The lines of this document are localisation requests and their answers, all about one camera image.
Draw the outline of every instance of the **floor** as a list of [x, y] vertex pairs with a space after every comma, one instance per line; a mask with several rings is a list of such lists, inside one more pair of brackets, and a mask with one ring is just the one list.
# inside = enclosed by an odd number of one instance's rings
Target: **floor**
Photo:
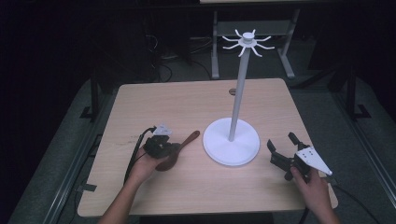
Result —
[[[268, 41], [266, 46], [279, 47], [282, 41], [281, 38]], [[289, 86], [301, 83], [319, 72], [307, 70], [314, 46], [313, 39], [292, 41], [288, 57], [295, 79], [286, 78], [274, 50], [260, 50], [262, 58], [250, 56], [247, 78], [280, 77]], [[238, 53], [220, 51], [220, 79], [237, 78]], [[168, 78], [169, 82], [209, 80], [210, 49], [202, 48], [193, 53], [191, 64], [174, 58], [172, 52], [163, 57], [161, 79], [157, 81]], [[396, 204], [392, 199], [395, 192], [390, 189], [395, 189], [393, 180], [396, 179], [396, 124], [377, 102], [370, 86], [360, 79], [357, 81], [357, 104], [364, 105], [372, 117], [352, 121], [344, 109], [345, 88], [337, 93], [329, 92], [326, 85], [330, 78], [325, 77], [302, 90], [290, 89], [291, 96], [318, 153], [333, 170], [338, 186], [364, 204], [379, 223], [393, 223], [396, 219]], [[117, 90], [113, 94], [100, 94], [101, 110], [94, 122], [79, 117], [91, 103], [90, 94], [90, 82], [87, 82], [71, 104], [10, 223], [97, 222], [97, 217], [77, 214], [81, 193], [76, 189], [89, 175]], [[335, 194], [339, 200], [335, 212], [343, 223], [376, 223], [352, 197], [340, 189], [335, 189]], [[302, 213], [273, 213], [274, 223], [297, 223]], [[139, 217], [130, 217], [129, 223], [139, 223]], [[241, 219], [240, 223], [253, 222]], [[309, 214], [305, 223], [317, 221]]]

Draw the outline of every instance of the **dark background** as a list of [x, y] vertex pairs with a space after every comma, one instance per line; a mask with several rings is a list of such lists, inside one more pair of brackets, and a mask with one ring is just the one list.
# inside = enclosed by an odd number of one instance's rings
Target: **dark background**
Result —
[[[143, 27], [146, 21], [136, 12], [76, 10], [89, 5], [0, 2], [1, 222], [12, 214], [67, 108], [92, 74], [104, 91], [122, 83], [153, 81], [150, 64], [156, 55], [146, 48], [147, 27], [186, 60], [190, 35], [211, 36], [211, 12], [158, 12]], [[340, 60], [346, 67], [353, 65], [396, 120], [395, 8], [392, 1], [370, 1], [303, 9], [294, 38], [317, 39], [311, 68], [326, 69]], [[177, 29], [170, 31], [169, 24]], [[174, 44], [170, 34], [178, 34], [181, 44]]]

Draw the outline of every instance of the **brown spoon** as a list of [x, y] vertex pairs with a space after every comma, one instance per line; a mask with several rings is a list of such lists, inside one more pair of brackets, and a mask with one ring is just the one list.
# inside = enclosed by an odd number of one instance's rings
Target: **brown spoon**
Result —
[[180, 145], [178, 149], [176, 149], [174, 152], [172, 152], [169, 155], [169, 158], [166, 161], [161, 162], [160, 164], [155, 167], [157, 171], [168, 171], [172, 169], [172, 167], [176, 164], [177, 158], [178, 158], [178, 153], [183, 149], [184, 146], [186, 146], [188, 143], [192, 142], [195, 138], [199, 136], [200, 132], [195, 131], [190, 136], [184, 140], [184, 142]]

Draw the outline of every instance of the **wooden table top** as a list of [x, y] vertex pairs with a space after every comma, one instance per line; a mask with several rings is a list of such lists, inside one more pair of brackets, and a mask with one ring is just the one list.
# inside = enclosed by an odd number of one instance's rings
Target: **wooden table top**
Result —
[[[120, 87], [78, 207], [82, 217], [101, 216], [122, 187], [139, 134], [165, 124], [169, 142], [181, 143], [192, 132], [201, 135], [182, 149], [177, 164], [154, 172], [135, 197], [131, 215], [213, 214], [304, 209], [293, 181], [270, 163], [268, 139], [277, 152], [292, 157], [297, 148], [289, 132], [312, 146], [285, 82], [280, 78], [247, 79], [239, 118], [252, 125], [261, 139], [258, 155], [248, 164], [228, 167], [213, 161], [203, 147], [207, 126], [230, 118], [229, 90], [236, 80], [133, 84]], [[337, 199], [330, 188], [332, 206]]]

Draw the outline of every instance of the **person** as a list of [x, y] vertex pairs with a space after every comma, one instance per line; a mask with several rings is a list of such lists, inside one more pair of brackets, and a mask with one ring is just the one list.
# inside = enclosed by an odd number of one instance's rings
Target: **person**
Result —
[[[158, 164], [167, 160], [167, 157], [157, 160], [150, 155], [145, 155], [142, 147], [138, 149], [136, 157], [138, 160], [134, 163], [127, 181], [98, 223], [126, 223], [138, 188], [151, 176]], [[327, 182], [320, 178], [318, 170], [311, 169], [308, 183], [305, 183], [295, 167], [291, 167], [290, 170], [306, 206], [314, 213], [319, 223], [339, 224], [339, 219], [332, 210]]]

